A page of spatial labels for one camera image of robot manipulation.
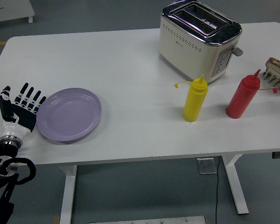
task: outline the robot finger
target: robot finger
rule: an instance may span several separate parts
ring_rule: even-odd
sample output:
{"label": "robot finger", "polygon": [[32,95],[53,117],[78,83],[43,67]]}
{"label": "robot finger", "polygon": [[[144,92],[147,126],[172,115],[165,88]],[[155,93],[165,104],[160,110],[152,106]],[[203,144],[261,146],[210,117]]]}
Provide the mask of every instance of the robot finger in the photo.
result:
{"label": "robot finger", "polygon": [[42,97],[42,99],[39,101],[38,105],[34,108],[33,113],[37,114],[39,108],[41,107],[42,103],[46,100],[46,97]]}
{"label": "robot finger", "polygon": [[21,107],[22,107],[22,108],[25,108],[25,107],[27,106],[27,102],[28,102],[28,100],[29,100],[29,98],[30,98],[30,96],[31,96],[31,94],[32,94],[32,92],[33,92],[33,90],[34,90],[34,88],[31,87],[31,88],[29,89],[29,91],[28,91],[26,97],[22,100],[22,102],[21,102]]}
{"label": "robot finger", "polygon": [[39,98],[40,94],[41,94],[41,91],[40,90],[37,91],[36,95],[33,97],[32,101],[31,101],[31,103],[29,103],[29,105],[27,106],[27,110],[32,111],[32,108],[34,107],[34,105],[35,105],[37,99]]}
{"label": "robot finger", "polygon": [[7,86],[2,90],[0,94],[0,111],[1,111],[2,118],[5,121],[15,122],[15,119],[13,118],[14,111],[11,107],[12,104],[9,99],[9,91],[10,91],[10,87]]}
{"label": "robot finger", "polygon": [[20,93],[18,94],[18,96],[15,98],[14,100],[14,104],[19,105],[20,101],[23,97],[24,92],[26,91],[26,89],[28,88],[28,83],[25,83],[20,91]]}

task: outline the table leg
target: table leg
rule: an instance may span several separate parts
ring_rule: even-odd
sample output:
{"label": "table leg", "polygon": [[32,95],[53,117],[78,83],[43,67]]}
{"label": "table leg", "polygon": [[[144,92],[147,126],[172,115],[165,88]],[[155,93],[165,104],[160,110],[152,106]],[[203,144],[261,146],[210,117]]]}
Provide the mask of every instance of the table leg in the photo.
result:
{"label": "table leg", "polygon": [[237,155],[223,155],[223,162],[225,165],[227,177],[229,180],[230,188],[232,191],[234,203],[237,207],[238,214],[249,214],[249,210],[246,204],[246,200],[243,194],[241,184],[238,179],[238,174],[235,169],[234,163],[241,157],[241,154]]}
{"label": "table leg", "polygon": [[59,168],[66,174],[60,224],[70,224],[75,193],[77,166],[63,166]]}
{"label": "table leg", "polygon": [[28,22],[29,22],[29,23],[33,23],[33,16],[29,16],[29,17],[28,17]]}

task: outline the power cord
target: power cord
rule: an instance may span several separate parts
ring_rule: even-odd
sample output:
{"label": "power cord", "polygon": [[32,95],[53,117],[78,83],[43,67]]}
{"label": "power cord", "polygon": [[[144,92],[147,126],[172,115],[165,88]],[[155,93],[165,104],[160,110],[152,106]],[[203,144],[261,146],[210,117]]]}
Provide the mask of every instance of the power cord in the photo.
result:
{"label": "power cord", "polygon": [[217,166],[217,190],[216,190],[216,221],[215,223],[217,224],[217,211],[218,211],[218,187],[219,187],[219,165],[220,165],[220,156],[219,156],[219,162]]}

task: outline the white cabinet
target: white cabinet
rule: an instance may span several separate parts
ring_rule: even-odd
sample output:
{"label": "white cabinet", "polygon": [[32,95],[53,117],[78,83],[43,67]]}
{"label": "white cabinet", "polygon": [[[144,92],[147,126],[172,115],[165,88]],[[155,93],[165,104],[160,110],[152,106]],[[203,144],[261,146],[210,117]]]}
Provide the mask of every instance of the white cabinet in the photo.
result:
{"label": "white cabinet", "polygon": [[34,14],[29,0],[0,0],[0,21],[28,17],[32,23]]}

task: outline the metal plate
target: metal plate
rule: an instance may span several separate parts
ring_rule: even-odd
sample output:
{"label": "metal plate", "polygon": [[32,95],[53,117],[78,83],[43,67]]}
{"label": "metal plate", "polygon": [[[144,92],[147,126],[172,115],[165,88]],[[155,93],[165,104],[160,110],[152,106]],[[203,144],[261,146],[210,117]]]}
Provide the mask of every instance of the metal plate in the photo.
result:
{"label": "metal plate", "polygon": [[214,158],[197,158],[200,174],[216,174],[217,167]]}
{"label": "metal plate", "polygon": [[[2,155],[0,156],[0,167],[2,165],[2,163],[8,159],[11,159],[12,157],[8,156],[8,155]],[[13,176],[18,170],[18,164],[17,163],[11,163],[8,165],[7,167],[7,174],[6,175],[1,175],[0,174],[0,179],[6,179],[9,178],[11,176]]]}
{"label": "metal plate", "polygon": [[192,216],[177,218],[143,219],[96,224],[205,224],[205,218],[204,216]]}

